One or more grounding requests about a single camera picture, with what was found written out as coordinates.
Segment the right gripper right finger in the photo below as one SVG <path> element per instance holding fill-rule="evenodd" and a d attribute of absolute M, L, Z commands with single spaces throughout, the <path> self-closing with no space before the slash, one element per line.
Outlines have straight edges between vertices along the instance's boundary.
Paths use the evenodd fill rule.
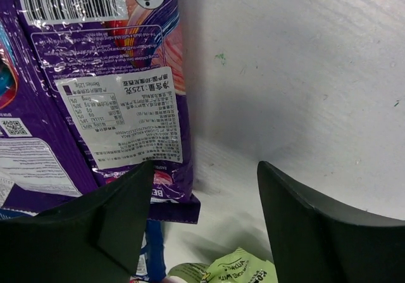
<path fill-rule="evenodd" d="M 404 282 L 404 221 L 341 203 L 267 161 L 257 178 L 279 282 Z"/>

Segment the green candy packet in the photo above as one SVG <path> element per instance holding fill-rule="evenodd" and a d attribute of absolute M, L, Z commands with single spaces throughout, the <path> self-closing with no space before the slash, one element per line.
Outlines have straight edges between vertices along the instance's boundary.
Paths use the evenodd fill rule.
<path fill-rule="evenodd" d="M 277 282 L 275 266 L 242 248 L 222 256 L 212 264 L 183 263 L 167 275 L 170 282 Z"/>

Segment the purple candy bag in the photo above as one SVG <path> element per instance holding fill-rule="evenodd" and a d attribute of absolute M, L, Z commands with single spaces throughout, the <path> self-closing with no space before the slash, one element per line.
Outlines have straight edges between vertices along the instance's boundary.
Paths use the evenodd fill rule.
<path fill-rule="evenodd" d="M 149 218 L 196 223 L 178 0 L 1 0 L 1 208 L 35 215 L 149 160 Z"/>

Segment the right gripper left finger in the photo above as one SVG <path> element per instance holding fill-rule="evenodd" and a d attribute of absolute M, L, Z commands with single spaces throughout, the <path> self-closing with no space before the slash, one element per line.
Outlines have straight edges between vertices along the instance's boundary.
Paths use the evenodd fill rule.
<path fill-rule="evenodd" d="M 153 164 L 34 217 L 1 221 L 1 282 L 129 282 L 149 213 Z"/>

